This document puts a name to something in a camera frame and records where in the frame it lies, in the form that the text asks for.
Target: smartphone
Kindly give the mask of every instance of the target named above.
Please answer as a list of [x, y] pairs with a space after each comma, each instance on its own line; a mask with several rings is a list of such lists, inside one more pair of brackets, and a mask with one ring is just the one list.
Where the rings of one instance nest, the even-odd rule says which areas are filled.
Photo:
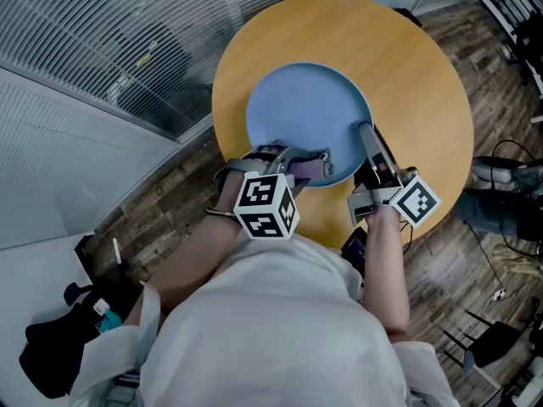
[[353, 268], [361, 274], [362, 280], [366, 270], [366, 239], [366, 231], [357, 227], [341, 248], [341, 257], [348, 260]]

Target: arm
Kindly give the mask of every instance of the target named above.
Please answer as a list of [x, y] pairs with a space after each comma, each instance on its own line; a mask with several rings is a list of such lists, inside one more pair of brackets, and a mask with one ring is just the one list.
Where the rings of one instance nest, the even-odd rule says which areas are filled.
[[380, 206], [367, 217], [364, 308], [384, 327], [390, 342], [409, 340], [409, 299], [404, 275], [400, 215]]
[[[230, 172], [215, 209], [232, 212], [243, 181], [242, 172]], [[148, 284], [159, 292], [163, 316], [211, 278], [240, 231], [241, 226], [235, 221], [208, 215], [190, 237], [160, 263]], [[137, 326], [142, 304], [143, 296], [140, 296], [125, 325]]]

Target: black chair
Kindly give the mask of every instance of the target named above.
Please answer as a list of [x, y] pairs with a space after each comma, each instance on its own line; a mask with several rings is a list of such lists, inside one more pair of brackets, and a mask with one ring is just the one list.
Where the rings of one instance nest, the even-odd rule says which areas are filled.
[[418, 18], [413, 15], [409, 10], [406, 8], [395, 8], [394, 11], [396, 11], [398, 14], [403, 15], [408, 20], [410, 20], [413, 24], [415, 24], [417, 27], [423, 27], [423, 23], [421, 23]]
[[543, 74], [543, 15], [533, 12], [529, 18], [519, 23], [512, 33], [517, 35], [518, 53], [526, 59], [538, 74]]
[[448, 351], [444, 351], [445, 355], [463, 369], [463, 373], [470, 371], [474, 365], [483, 368], [507, 354], [512, 346], [517, 342], [522, 334], [522, 331], [508, 326], [502, 322], [489, 323], [480, 316], [466, 310], [468, 315], [471, 315], [478, 321], [487, 325], [489, 328], [477, 339], [464, 333], [464, 336], [472, 341], [471, 345], [466, 346], [458, 339], [453, 337], [448, 331], [443, 333], [452, 340], [458, 347], [464, 351], [463, 363], [455, 358]]

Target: sleeve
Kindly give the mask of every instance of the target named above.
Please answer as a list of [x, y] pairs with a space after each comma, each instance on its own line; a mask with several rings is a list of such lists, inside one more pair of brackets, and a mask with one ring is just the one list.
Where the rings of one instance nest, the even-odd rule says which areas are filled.
[[394, 343], [393, 347], [411, 390], [412, 405], [460, 407], [435, 356], [434, 347], [412, 341]]

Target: blue plate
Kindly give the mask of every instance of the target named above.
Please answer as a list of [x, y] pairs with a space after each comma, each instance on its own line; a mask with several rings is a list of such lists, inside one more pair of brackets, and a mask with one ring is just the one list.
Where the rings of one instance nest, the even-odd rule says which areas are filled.
[[247, 133], [253, 147], [283, 140], [303, 149], [330, 148], [334, 173], [308, 187], [328, 187], [353, 175], [366, 159], [358, 125], [372, 122], [367, 101], [346, 76], [299, 62], [266, 75], [251, 92]]

